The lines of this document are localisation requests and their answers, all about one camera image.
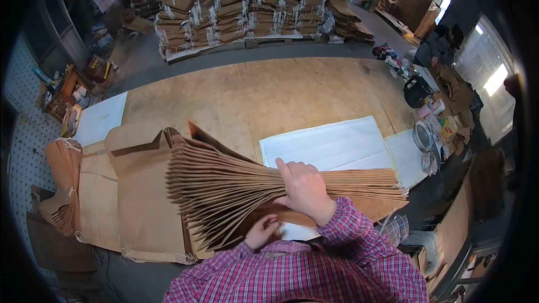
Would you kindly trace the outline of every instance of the plastic container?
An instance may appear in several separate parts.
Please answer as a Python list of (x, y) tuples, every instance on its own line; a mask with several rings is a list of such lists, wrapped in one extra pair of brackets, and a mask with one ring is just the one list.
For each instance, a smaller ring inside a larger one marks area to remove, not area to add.
[(445, 104), (444, 101), (441, 99), (437, 100), (432, 104), (432, 111), (435, 113), (435, 116), (438, 116), (440, 112), (445, 110)]
[(432, 110), (432, 103), (426, 103), (424, 104), (421, 108), (419, 108), (419, 110), (417, 111), (417, 114), (421, 117), (421, 118), (425, 118), (425, 116), (428, 115), (428, 113)]

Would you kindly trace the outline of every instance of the white plastic sheet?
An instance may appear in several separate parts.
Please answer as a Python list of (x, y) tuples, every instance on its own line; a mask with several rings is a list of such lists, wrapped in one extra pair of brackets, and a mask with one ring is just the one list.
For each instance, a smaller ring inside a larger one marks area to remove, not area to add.
[(319, 171), (392, 167), (373, 116), (287, 132), (259, 144), (264, 165), (274, 168), (277, 157), (312, 164)]

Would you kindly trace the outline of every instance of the kraft paper bag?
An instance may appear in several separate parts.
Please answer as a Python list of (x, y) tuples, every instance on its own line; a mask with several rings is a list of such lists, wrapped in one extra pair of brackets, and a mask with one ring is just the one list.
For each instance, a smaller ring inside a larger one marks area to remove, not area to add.
[(168, 199), (165, 174), (172, 156), (161, 120), (112, 129), (104, 145), (118, 177), (123, 256), (188, 263), (182, 217)]

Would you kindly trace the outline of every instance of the wooden table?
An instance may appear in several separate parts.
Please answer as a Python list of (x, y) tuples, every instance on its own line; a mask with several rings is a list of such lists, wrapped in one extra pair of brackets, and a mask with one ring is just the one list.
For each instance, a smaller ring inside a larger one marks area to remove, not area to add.
[(186, 121), (192, 118), (224, 145), (262, 163), (258, 141), (280, 133), (369, 115), (383, 137), (413, 128), (418, 116), (406, 104), (403, 87), (378, 60), (231, 64), (130, 91), (122, 124), (161, 117), (188, 134)]

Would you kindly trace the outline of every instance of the plaid shirt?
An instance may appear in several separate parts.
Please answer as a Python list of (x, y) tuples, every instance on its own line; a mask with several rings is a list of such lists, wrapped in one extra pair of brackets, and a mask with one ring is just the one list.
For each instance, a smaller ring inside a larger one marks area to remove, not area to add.
[(276, 241), (254, 253), (245, 242), (172, 280), (164, 302), (428, 302), (426, 282), (410, 256), (387, 242), (348, 198), (319, 227), (325, 252), (282, 253)]

